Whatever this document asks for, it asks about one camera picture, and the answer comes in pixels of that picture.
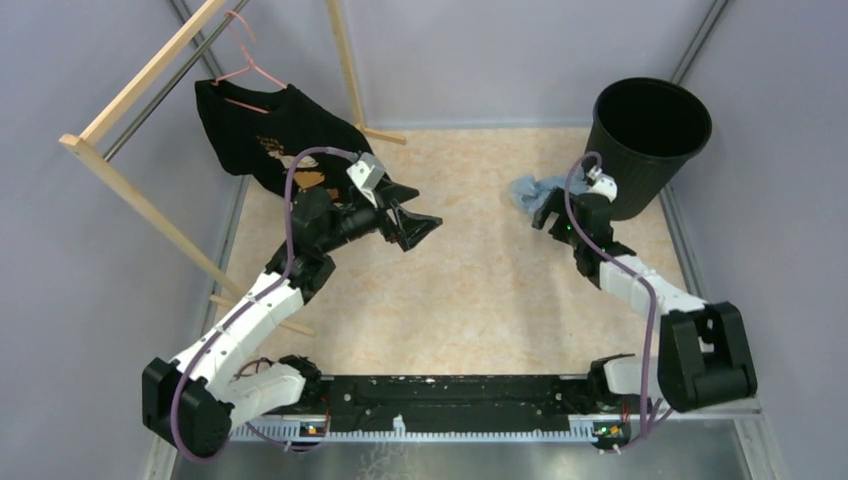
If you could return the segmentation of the black ribbed trash bin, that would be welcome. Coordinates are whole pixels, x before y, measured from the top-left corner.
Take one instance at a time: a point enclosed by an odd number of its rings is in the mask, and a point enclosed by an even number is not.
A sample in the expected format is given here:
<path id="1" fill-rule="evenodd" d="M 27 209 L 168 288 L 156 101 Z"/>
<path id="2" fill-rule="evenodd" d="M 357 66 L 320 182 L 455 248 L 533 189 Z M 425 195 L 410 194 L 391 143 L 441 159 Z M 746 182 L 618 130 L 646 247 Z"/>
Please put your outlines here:
<path id="1" fill-rule="evenodd" d="M 713 130 L 706 105 L 669 81 L 632 77 L 605 87 L 593 105 L 585 151 L 617 185 L 611 219 L 638 216 L 698 155 Z"/>

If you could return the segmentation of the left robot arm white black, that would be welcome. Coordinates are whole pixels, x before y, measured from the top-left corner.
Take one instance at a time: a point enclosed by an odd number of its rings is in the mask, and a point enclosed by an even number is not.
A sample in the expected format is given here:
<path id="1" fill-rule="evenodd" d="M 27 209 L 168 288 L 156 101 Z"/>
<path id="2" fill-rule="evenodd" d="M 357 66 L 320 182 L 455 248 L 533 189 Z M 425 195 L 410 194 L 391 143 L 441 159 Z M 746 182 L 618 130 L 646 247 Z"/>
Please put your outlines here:
<path id="1" fill-rule="evenodd" d="M 338 205 L 328 191 L 296 195 L 284 243 L 253 286 L 193 345 L 171 360 L 155 358 L 142 372 L 143 425 L 185 457 L 215 458 L 238 427 L 278 407 L 308 413 L 319 404 L 317 368 L 288 356 L 242 377 L 240 370 L 264 340 L 305 307 L 336 265 L 331 252 L 378 232 L 402 251 L 415 248 L 443 220 L 406 210 L 418 190 L 381 181 L 372 194 L 352 191 Z"/>

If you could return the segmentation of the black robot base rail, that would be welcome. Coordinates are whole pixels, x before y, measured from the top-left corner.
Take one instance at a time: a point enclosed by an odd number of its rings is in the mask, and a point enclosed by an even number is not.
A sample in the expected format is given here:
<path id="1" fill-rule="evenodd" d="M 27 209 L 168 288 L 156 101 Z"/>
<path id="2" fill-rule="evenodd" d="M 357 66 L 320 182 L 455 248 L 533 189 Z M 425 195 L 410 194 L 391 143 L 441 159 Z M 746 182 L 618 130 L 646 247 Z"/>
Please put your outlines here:
<path id="1" fill-rule="evenodd" d="M 336 375 L 271 412 L 329 419 L 334 433 L 386 432 L 396 417 L 413 433 L 563 432 L 578 415 L 635 420 L 640 400 L 585 375 Z"/>

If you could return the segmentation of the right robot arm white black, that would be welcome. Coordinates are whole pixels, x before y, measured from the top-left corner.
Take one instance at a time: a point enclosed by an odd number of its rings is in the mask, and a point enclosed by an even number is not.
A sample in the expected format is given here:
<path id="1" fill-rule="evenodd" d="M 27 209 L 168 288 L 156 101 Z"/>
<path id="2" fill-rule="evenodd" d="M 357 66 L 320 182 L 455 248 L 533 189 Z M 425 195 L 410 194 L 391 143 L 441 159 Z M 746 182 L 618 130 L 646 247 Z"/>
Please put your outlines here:
<path id="1" fill-rule="evenodd" d="M 577 271 L 659 332 L 655 356 L 623 354 L 593 363 L 586 397 L 594 409 L 612 412 L 627 396 L 644 395 L 688 412 L 756 395 L 755 366 L 735 305 L 710 303 L 650 269 L 614 239 L 611 203 L 600 194 L 556 188 L 534 213 L 533 228 L 544 228 L 550 215 L 556 219 L 548 232 L 571 247 Z"/>

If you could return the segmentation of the blue plastic trash bag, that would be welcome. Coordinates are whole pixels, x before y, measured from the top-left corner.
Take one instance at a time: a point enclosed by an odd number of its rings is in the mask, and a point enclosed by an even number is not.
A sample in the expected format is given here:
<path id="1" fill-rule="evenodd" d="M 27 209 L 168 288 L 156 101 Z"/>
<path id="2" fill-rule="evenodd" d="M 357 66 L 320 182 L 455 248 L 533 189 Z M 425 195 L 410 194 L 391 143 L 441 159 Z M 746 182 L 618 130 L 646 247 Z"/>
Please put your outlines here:
<path id="1" fill-rule="evenodd" d="M 565 198 L 566 180 L 566 174 L 551 175 L 544 178 L 525 175 L 510 183 L 509 195 L 517 208 L 529 216 L 533 216 L 556 189 L 560 189 L 556 197 L 560 200 Z"/>

